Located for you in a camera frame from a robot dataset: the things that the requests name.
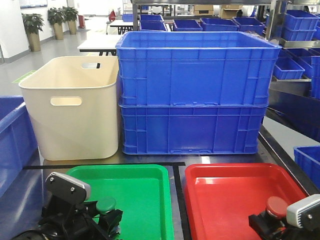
floor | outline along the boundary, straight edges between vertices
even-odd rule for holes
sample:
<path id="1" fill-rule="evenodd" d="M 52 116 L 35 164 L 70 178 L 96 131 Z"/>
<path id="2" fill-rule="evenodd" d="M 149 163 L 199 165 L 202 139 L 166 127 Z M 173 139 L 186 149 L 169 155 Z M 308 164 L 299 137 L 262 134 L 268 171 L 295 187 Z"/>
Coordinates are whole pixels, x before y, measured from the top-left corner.
<path id="1" fill-rule="evenodd" d="M 77 46 L 97 35 L 106 34 L 107 17 L 88 17 L 85 29 L 78 29 L 76 35 L 64 33 L 64 40 L 52 39 L 41 44 L 41 51 L 29 52 L 26 56 L 11 62 L 0 64 L 0 96 L 22 95 L 18 83 L 13 83 L 30 71 L 38 70 L 53 58 L 62 56 L 98 55 L 98 53 L 79 52 Z M 108 29 L 108 34 L 118 34 L 117 28 Z"/>

work surface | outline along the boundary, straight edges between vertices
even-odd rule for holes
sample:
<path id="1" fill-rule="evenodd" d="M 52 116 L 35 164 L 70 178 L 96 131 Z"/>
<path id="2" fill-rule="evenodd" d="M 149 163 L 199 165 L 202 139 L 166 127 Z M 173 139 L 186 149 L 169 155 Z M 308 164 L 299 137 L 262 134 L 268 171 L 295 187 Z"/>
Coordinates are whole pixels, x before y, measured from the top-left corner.
<path id="1" fill-rule="evenodd" d="M 244 155 L 126 155 L 122 153 L 120 146 L 115 155 L 106 159 L 48 161 L 43 160 L 36 151 L 29 164 L 0 198 L 0 239 L 9 240 L 22 231 L 37 227 L 37 221 L 41 219 L 42 206 L 47 202 L 49 196 L 44 189 L 43 182 L 53 171 L 65 173 L 78 165 L 155 163 L 164 166 L 169 173 L 174 239 L 190 240 L 191 235 L 183 194 L 186 167 L 192 164 L 214 163 L 271 163 L 279 164 L 282 167 L 285 164 L 294 164 L 291 159 L 291 162 L 284 164 L 279 161 L 279 157 L 275 157 L 275 152 L 271 150 L 278 148 L 279 145 L 263 127 L 262 133 L 264 134 L 260 134 L 259 137 L 258 153 Z M 277 154 L 288 157 L 283 150 Z M 287 171 L 298 175 L 296 177 L 298 180 L 304 181 L 301 184 L 306 184 L 309 193 L 315 193 L 316 189 L 309 186 L 310 181 L 304 179 L 305 176 L 297 172 L 296 168 L 287 169 Z"/>

red tray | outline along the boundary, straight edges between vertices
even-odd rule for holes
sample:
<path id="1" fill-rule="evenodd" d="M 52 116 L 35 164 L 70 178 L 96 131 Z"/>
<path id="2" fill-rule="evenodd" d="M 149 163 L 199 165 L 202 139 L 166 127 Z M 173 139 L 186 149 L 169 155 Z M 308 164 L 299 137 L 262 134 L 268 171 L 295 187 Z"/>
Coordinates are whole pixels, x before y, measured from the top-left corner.
<path id="1" fill-rule="evenodd" d="M 192 240 L 260 240 L 248 216 L 278 196 L 292 204 L 306 197 L 289 174 L 268 163 L 193 164 L 184 189 Z"/>

blue storage bin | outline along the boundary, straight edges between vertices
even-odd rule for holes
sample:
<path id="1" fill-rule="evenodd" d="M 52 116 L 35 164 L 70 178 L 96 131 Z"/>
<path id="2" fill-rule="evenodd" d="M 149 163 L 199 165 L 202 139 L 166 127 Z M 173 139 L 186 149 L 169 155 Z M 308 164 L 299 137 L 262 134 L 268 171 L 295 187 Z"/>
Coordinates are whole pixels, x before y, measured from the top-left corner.
<path id="1" fill-rule="evenodd" d="M 311 79 L 312 77 L 312 61 L 311 56 L 301 56 L 293 58 L 297 64 L 304 68 L 304 75 Z"/>
<path id="2" fill-rule="evenodd" d="M 314 30 L 319 19 L 319 17 L 302 10 L 287 10 L 283 25 L 290 30 Z"/>
<path id="3" fill-rule="evenodd" d="M 320 56 L 320 48 L 309 48 L 308 51 L 312 54 L 312 56 Z"/>
<path id="4" fill-rule="evenodd" d="M 312 77 L 310 96 L 320 99 L 320 56 L 311 57 Z"/>
<path id="5" fill-rule="evenodd" d="M 320 189 L 320 146 L 294 147 L 294 161 Z"/>
<path id="6" fill-rule="evenodd" d="M 292 58 L 292 55 L 290 55 L 288 51 L 281 49 L 279 52 L 279 58 Z"/>
<path id="7" fill-rule="evenodd" d="M 148 15 L 148 14 L 141 14 L 140 15 L 140 22 L 163 22 L 164 19 L 161 15 Z"/>
<path id="8" fill-rule="evenodd" d="M 315 26 L 315 34 L 313 35 L 314 39 L 320 40 L 320 21 L 318 21 L 318 23 Z"/>
<path id="9" fill-rule="evenodd" d="M 273 75 L 277 79 L 301 79 L 304 69 L 290 57 L 282 57 L 275 62 Z"/>
<path id="10" fill-rule="evenodd" d="M 266 105 L 280 46 L 245 32 L 142 32 L 116 45 L 126 105 Z"/>
<path id="11" fill-rule="evenodd" d="M 120 104 L 126 154 L 255 154 L 267 106 Z"/>
<path id="12" fill-rule="evenodd" d="M 22 96 L 0 96 L 0 197 L 37 147 Z"/>
<path id="13" fill-rule="evenodd" d="M 304 48 L 287 48 L 287 52 L 289 52 L 294 57 L 311 57 L 314 54 L 311 51 L 308 51 Z"/>
<path id="14" fill-rule="evenodd" d="M 175 32 L 202 32 L 202 30 L 196 20 L 173 20 L 173 31 Z"/>
<path id="15" fill-rule="evenodd" d="M 238 31 L 238 25 L 230 19 L 221 18 L 200 18 L 203 31 Z"/>
<path id="16" fill-rule="evenodd" d="M 311 41 L 317 30 L 291 30 L 282 28 L 282 38 L 287 41 Z"/>
<path id="17" fill-rule="evenodd" d="M 262 35 L 265 25 L 254 17 L 233 17 L 236 24 L 239 25 L 239 31 L 253 31 Z"/>
<path id="18" fill-rule="evenodd" d="M 141 21 L 140 31 L 167 31 L 166 25 L 162 21 Z"/>
<path id="19" fill-rule="evenodd" d="M 124 22 L 133 22 L 134 21 L 134 15 L 133 14 L 123 14 L 122 20 Z"/>

crate handle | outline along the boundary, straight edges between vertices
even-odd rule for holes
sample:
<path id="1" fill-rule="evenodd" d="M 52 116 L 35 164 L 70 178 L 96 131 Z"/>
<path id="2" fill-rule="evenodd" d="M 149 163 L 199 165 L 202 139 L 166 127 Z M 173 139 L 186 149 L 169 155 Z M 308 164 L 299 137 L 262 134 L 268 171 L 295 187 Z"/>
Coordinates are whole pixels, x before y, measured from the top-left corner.
<path id="1" fill-rule="evenodd" d="M 82 69 L 100 69 L 101 66 L 101 62 L 84 62 L 81 65 Z"/>
<path id="2" fill-rule="evenodd" d="M 53 96 L 50 99 L 52 106 L 80 106 L 82 98 L 79 96 Z"/>

